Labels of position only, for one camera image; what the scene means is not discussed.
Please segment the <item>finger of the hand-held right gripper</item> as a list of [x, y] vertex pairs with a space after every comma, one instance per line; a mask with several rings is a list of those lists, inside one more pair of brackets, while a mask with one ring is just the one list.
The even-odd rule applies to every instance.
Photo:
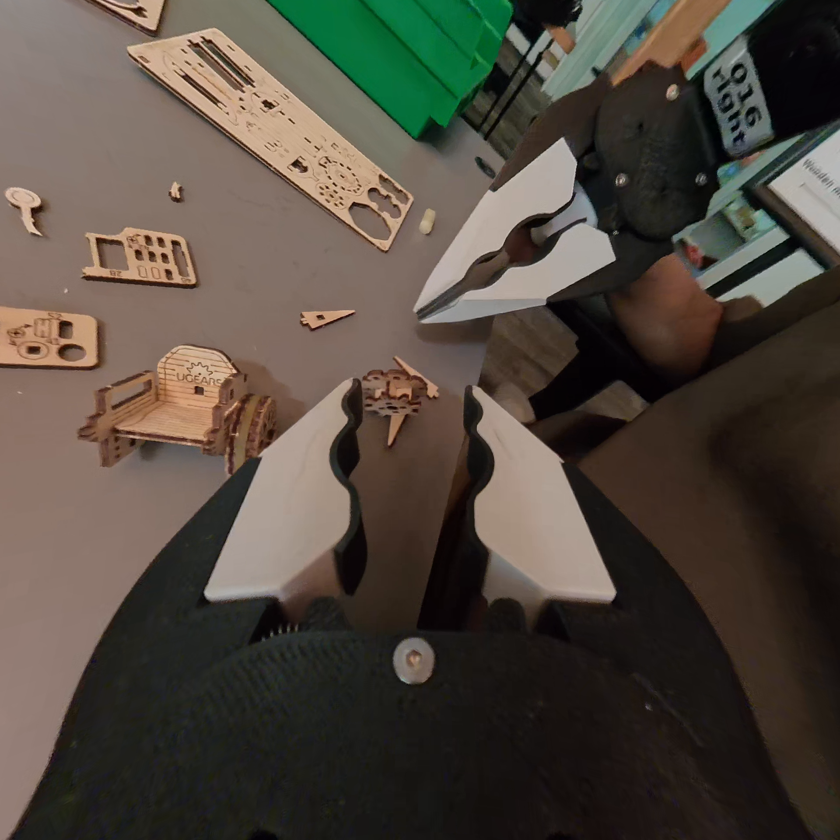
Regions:
[[[550, 237], [569, 226], [597, 228], [594, 208], [576, 183], [576, 168], [568, 144], [557, 140], [504, 185], [483, 195], [430, 273], [415, 314], [428, 303], [448, 303], [461, 291], [489, 285], [508, 267], [541, 259]], [[540, 231], [538, 253], [531, 261], [515, 263], [504, 244], [516, 229], [532, 226]]]
[[453, 323], [542, 306], [553, 294], [615, 261], [613, 239], [588, 225], [574, 224], [550, 237], [541, 259], [511, 266], [482, 288], [458, 293], [448, 303], [428, 303], [417, 310], [420, 323]]

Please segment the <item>green plastic bin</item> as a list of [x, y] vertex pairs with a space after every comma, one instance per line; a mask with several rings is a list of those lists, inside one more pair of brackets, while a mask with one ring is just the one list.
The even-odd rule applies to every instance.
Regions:
[[414, 139], [445, 128], [489, 76], [508, 1], [271, 1]]

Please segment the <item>wooden key-shaped piece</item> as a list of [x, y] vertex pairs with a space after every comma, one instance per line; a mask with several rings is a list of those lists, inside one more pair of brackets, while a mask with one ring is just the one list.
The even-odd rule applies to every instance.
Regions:
[[36, 215], [43, 208], [40, 196], [23, 187], [8, 187], [4, 192], [8, 204], [17, 209], [20, 219], [31, 235], [42, 237], [43, 233], [37, 226]]

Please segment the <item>wooden grid panel piece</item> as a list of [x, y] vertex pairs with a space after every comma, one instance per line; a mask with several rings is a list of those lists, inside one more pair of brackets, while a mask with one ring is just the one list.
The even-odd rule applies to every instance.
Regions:
[[86, 234], [91, 264], [82, 276], [152, 287], [192, 289], [198, 278], [186, 240], [155, 229], [125, 227], [117, 234]]

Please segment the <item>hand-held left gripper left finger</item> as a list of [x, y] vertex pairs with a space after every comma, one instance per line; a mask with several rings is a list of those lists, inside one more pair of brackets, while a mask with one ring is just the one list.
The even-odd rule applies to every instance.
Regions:
[[366, 567], [359, 379], [337, 386], [270, 444], [206, 583], [209, 602], [269, 597], [285, 614], [356, 593]]

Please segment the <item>person's right hand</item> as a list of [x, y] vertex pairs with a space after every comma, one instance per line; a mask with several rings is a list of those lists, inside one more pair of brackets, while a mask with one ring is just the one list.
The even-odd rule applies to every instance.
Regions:
[[723, 305], [697, 284], [680, 257], [663, 257], [606, 299], [626, 341], [667, 383], [680, 386], [701, 372]]

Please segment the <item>small wooden gear assembly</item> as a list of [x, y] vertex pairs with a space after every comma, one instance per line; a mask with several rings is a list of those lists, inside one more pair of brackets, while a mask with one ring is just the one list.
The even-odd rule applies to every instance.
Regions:
[[439, 398], [438, 386], [398, 355], [388, 370], [368, 371], [361, 378], [363, 408], [388, 419], [386, 446], [392, 448], [405, 420], [417, 415], [423, 400]]

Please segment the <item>wooden cart seat model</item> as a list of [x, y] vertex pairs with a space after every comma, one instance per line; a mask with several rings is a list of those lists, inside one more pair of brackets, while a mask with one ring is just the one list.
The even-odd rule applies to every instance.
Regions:
[[77, 438], [112, 467], [142, 444], [195, 447], [224, 457], [231, 476], [277, 438], [277, 402], [249, 390], [248, 375], [221, 350], [175, 346], [153, 371], [95, 392], [95, 411]]

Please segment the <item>person's brown trouser leg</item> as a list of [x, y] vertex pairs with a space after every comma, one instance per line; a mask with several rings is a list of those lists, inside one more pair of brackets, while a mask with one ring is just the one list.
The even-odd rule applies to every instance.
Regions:
[[675, 720], [743, 837], [838, 838], [838, 268], [633, 421], [532, 431], [618, 573], [614, 607], [552, 610], [562, 635]]

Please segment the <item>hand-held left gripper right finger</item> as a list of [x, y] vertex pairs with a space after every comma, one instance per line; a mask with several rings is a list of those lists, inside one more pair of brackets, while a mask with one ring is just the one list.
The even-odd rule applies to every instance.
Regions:
[[610, 604], [613, 583], [564, 463], [478, 386], [465, 390], [470, 487], [462, 531], [466, 603]]

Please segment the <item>wooden sheet with round holes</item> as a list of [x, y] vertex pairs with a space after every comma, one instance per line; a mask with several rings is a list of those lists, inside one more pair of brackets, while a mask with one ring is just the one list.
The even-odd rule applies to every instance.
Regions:
[[166, 1], [89, 1], [89, 3], [152, 37], [158, 34], [166, 5]]

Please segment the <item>grey desk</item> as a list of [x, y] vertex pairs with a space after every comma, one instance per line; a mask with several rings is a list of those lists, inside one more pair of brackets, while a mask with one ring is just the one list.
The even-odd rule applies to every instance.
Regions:
[[[139, 69], [143, 34], [89, 2], [2, 2], [2, 190], [44, 208], [30, 235], [2, 198], [2, 304], [100, 324], [92, 371], [2, 369], [2, 838], [14, 831], [100, 636], [149, 563], [225, 480], [223, 460], [147, 444], [104, 469], [77, 439], [94, 392], [176, 345], [226, 352], [281, 428], [394, 355], [440, 390], [393, 448], [365, 415], [352, 474], [368, 545], [353, 624], [416, 624], [488, 321], [417, 324], [427, 276], [499, 155], [462, 119], [416, 142], [267, 2], [166, 2], [163, 38], [219, 28], [414, 196], [383, 253]], [[183, 186], [183, 201], [168, 192]], [[433, 232], [418, 225], [436, 211]], [[192, 289], [87, 280], [87, 233], [183, 237]], [[311, 331], [303, 311], [355, 310]]]

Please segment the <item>long wooden parts sheet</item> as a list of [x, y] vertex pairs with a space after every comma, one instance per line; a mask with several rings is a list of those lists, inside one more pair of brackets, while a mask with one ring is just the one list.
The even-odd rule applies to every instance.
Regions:
[[413, 195], [218, 28], [127, 48], [166, 90], [382, 252]]

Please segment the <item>wooden board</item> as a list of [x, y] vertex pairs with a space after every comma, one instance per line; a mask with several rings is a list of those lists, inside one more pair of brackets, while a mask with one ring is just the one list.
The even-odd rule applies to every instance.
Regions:
[[687, 70], [708, 52], [705, 33], [729, 1], [677, 1], [611, 75], [613, 86], [648, 63]]

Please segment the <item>wooden card with cutouts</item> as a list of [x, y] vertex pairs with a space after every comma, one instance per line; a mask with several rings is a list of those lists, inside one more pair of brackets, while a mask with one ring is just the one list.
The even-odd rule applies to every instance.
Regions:
[[99, 325], [83, 314], [1, 307], [4, 368], [91, 370], [99, 364]]

